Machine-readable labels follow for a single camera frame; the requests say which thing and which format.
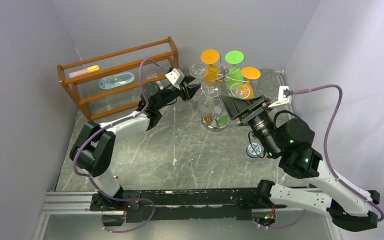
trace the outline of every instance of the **black cable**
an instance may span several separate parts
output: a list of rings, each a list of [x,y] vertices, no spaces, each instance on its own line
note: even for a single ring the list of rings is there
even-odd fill
[[[253,143],[251,142],[251,133],[253,133],[253,132],[252,132],[252,131],[248,132],[248,141],[249,141],[249,144],[251,145],[251,148],[254,150],[255,154],[256,154],[260,159],[263,159],[263,158],[266,156],[266,150],[265,150],[265,149],[262,150],[262,156],[258,155],[256,148],[253,146]]]
[[[278,128],[278,127],[276,126],[276,119],[278,119],[278,116],[281,115],[281,114],[283,114],[283,113],[288,113],[288,114],[294,116],[295,118],[299,118],[299,119],[301,119],[300,116],[296,115],[295,113],[293,113],[293,112],[291,112],[291,111],[288,111],[288,110],[278,111],[278,112],[276,112],[276,114],[275,114],[274,117],[273,117],[273,127],[274,127],[274,129],[277,129],[277,128]]]
[[[174,100],[174,102],[172,102],[172,103],[168,103],[167,105],[165,105],[165,107],[170,106],[170,105],[173,105],[173,104],[177,103],[177,101],[178,101],[178,99],[176,98],[176,99]]]

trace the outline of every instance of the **round container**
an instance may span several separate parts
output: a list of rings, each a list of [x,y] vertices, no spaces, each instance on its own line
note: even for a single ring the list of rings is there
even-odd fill
[[[250,162],[257,160],[259,158],[257,155],[261,156],[261,153],[263,152],[260,144],[253,142],[252,146],[249,144],[245,149],[245,159]]]

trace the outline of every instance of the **white bracket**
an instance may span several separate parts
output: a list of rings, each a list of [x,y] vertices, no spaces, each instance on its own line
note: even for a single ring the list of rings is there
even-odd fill
[[[170,81],[171,85],[175,86],[180,90],[179,84],[185,78],[185,75],[178,68],[173,68],[173,70],[165,75],[165,77]]]
[[[270,104],[268,107],[273,108],[280,105],[290,104],[292,101],[292,92],[289,90],[289,86],[280,86],[277,101]]]

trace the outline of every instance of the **tabletop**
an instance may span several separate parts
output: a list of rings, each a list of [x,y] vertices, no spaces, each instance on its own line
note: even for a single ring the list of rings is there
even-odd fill
[[[274,70],[261,70],[255,95],[263,94],[273,100],[281,84]],[[123,189],[246,188],[256,187],[262,179],[289,187],[307,185],[284,173],[278,167],[279,158],[245,159],[245,149],[249,144],[247,134],[251,130],[249,126],[232,123],[220,132],[205,129],[197,110],[197,103],[203,97],[198,91],[190,101],[179,99],[161,109],[162,118],[153,129],[125,139],[116,138],[110,169],[118,176]],[[290,107],[278,106],[270,112],[270,116],[273,117],[277,111],[290,110]],[[132,111],[119,112],[96,122],[110,122]],[[287,114],[281,114],[278,126],[288,119]],[[69,159],[70,150],[87,121],[79,111],[56,191],[94,190],[87,179],[74,174],[73,162]]]

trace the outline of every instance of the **purple cable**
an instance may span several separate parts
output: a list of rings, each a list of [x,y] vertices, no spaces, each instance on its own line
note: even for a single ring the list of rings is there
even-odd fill
[[[374,207],[379,213],[380,217],[377,220],[378,222],[381,222],[384,220],[384,212],[381,210],[379,206],[377,206],[374,202],[368,200],[364,195],[359,193],[357,190],[352,188],[350,185],[345,183],[342,179],[339,179],[339,176],[335,172],[334,168],[332,167],[331,161],[329,160],[329,155],[328,155],[328,136],[329,132],[331,131],[332,124],[334,122],[335,116],[337,115],[339,106],[342,101],[342,88],[336,84],[328,84],[328,85],[323,85],[323,86],[318,86],[315,88],[308,88],[308,89],[302,89],[302,90],[294,90],[292,92],[293,95],[298,95],[298,94],[306,94],[306,93],[311,93],[314,91],[322,90],[322,89],[327,89],[327,88],[336,88],[339,91],[339,96],[338,96],[338,101],[336,103],[335,109],[333,110],[332,117],[330,118],[329,124],[327,125],[326,133],[324,134],[324,140],[323,140],[323,152],[324,152],[324,157],[326,158],[326,164],[327,167],[329,168],[330,172],[332,172],[332,175],[337,179],[337,181],[342,184],[345,188],[353,192],[355,195],[357,195],[359,198],[361,198],[363,201],[369,203],[372,207]]]
[[[294,222],[291,222],[291,223],[286,224],[286,225],[284,225],[284,226],[270,226],[270,227],[268,227],[268,229],[271,229],[271,230],[281,230],[281,229],[287,229],[287,228],[290,228],[290,227],[294,226],[295,224],[297,224],[299,221],[301,221],[301,220],[304,218],[304,215],[305,215],[305,214],[306,214],[306,210],[303,209],[303,210],[302,210],[302,213],[301,213],[301,216],[299,216],[298,219],[295,220]]]
[[[146,92],[145,92],[145,87],[144,87],[144,83],[143,83],[143,79],[142,79],[142,69],[145,65],[146,62],[151,62],[155,65],[157,65],[159,68],[163,69],[163,70],[167,70],[169,68],[165,67],[165,66],[162,66],[161,64],[155,62],[154,60],[152,59],[149,59],[149,58],[145,58],[141,63],[140,63],[140,66],[139,66],[139,84],[140,84],[140,90],[142,91],[142,95],[143,95],[143,98],[145,99],[145,106],[143,107],[143,109],[138,113],[136,114],[135,116],[127,116],[127,117],[124,117],[124,118],[121,118],[111,124],[108,124],[104,127],[102,127],[101,129],[99,129],[98,131],[96,131],[94,134],[92,134],[81,146],[80,148],[78,149],[77,153],[75,154],[74,156],[74,159],[73,159],[73,171],[75,174],[79,175],[79,176],[83,176],[83,177],[87,177],[89,180],[90,180],[90,183],[92,183],[92,185],[95,187],[95,189],[97,189],[102,195],[104,195],[105,197],[109,198],[109,199],[112,199],[112,200],[115,200],[115,201],[122,201],[122,202],[135,202],[135,201],[145,201],[145,202],[149,202],[152,204],[152,213],[151,215],[149,216],[149,218],[144,222],[142,223],[141,225],[137,226],[137,227],[134,227],[132,229],[128,229],[128,230],[122,230],[122,231],[117,231],[117,230],[110,230],[106,227],[104,227],[104,222],[102,221],[102,227],[105,231],[107,232],[110,232],[110,233],[128,233],[128,232],[131,232],[131,231],[134,231],[136,229],[139,229],[141,227],[143,227],[145,224],[147,224],[151,219],[152,217],[154,216],[154,213],[155,213],[155,204],[152,200],[150,199],[146,199],[146,198],[116,198],[116,197],[112,197],[108,194],[106,194],[105,192],[103,192],[97,185],[96,183],[93,181],[92,177],[89,175],[89,174],[86,174],[86,173],[81,173],[77,170],[77,161],[79,159],[79,156],[80,156],[80,153],[85,149],[85,147],[92,141],[92,139],[94,139],[98,134],[100,134],[101,132],[105,131],[106,129],[112,127],[113,125],[117,125],[117,124],[121,124],[127,120],[130,120],[130,119],[134,119],[135,117],[143,114],[145,112],[145,110],[147,109],[148,105],[149,105],[149,101],[148,101],[148,98],[147,98],[147,95],[146,95]]]

